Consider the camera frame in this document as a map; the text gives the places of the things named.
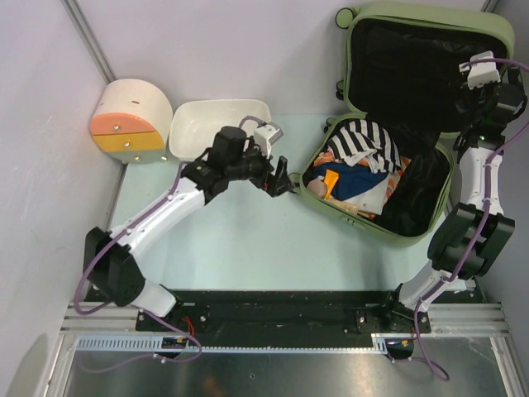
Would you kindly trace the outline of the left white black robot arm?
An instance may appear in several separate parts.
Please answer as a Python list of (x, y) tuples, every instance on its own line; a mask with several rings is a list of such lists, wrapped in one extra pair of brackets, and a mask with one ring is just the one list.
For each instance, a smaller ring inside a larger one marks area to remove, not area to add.
[(176, 296), (148, 280), (138, 260), (155, 241), (191, 213), (225, 192), (229, 183), (250, 181), (271, 197), (293, 189), (288, 161), (272, 163), (272, 146), (283, 131), (272, 122), (259, 122), (252, 135), (242, 127), (222, 127), (212, 146), (195, 160), (180, 163), (173, 184), (135, 217), (111, 230), (94, 227), (85, 237), (83, 282), (90, 282), (111, 304), (127, 305), (154, 314), (164, 330), (183, 320)]

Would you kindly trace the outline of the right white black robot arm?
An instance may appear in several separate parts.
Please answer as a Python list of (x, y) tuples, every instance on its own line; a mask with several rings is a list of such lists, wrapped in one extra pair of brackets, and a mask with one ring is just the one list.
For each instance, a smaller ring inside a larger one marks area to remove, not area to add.
[(503, 131), (528, 102), (521, 71), (509, 67), (505, 77), (464, 86), (471, 119), (453, 145), (462, 176), (460, 201), (431, 239), (427, 264), (399, 285), (381, 311), (391, 332), (416, 327), (418, 315), (455, 282), (486, 274), (515, 229), (499, 201), (498, 171), (507, 145)]

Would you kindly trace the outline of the black white striped garment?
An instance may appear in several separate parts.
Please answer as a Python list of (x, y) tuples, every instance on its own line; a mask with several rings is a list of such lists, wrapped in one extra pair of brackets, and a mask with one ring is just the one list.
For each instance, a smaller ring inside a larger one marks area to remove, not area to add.
[(334, 161), (348, 166), (363, 165), (374, 174), (403, 168), (398, 147), (377, 122), (349, 118), (337, 123), (325, 144)]

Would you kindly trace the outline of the green hard-shell suitcase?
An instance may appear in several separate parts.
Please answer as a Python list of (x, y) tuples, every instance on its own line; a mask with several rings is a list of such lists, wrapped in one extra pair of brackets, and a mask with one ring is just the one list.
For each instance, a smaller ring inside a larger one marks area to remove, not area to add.
[(457, 136), (477, 109), (460, 65), (485, 51), (511, 58), (514, 30), (495, 13), (395, 1), (344, 7), (336, 24), (346, 32), (336, 95), (347, 113), (327, 120), (325, 138), (346, 122), (366, 119), (383, 127), (412, 163), (383, 212), (371, 219), (311, 193), (310, 165), (298, 174), (298, 196), (366, 235), (414, 245), (434, 229), (449, 195), (455, 159), (441, 140)]

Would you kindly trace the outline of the white rectangular plastic basin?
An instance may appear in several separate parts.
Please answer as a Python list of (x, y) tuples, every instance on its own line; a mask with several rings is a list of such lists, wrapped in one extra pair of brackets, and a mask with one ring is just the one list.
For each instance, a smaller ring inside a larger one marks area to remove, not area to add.
[(258, 99), (211, 99), (184, 103), (174, 112), (169, 151), (180, 160), (194, 160), (212, 145), (215, 134), (222, 127), (238, 127), (247, 116), (271, 121), (268, 105)]

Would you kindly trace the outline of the cream drawer box orange fronts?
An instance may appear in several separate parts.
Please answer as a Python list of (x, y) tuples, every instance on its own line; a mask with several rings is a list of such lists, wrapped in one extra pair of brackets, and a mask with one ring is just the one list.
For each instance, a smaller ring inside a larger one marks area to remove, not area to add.
[(124, 164), (161, 160), (173, 119), (166, 95), (141, 79), (117, 79), (103, 91), (89, 123), (98, 148)]

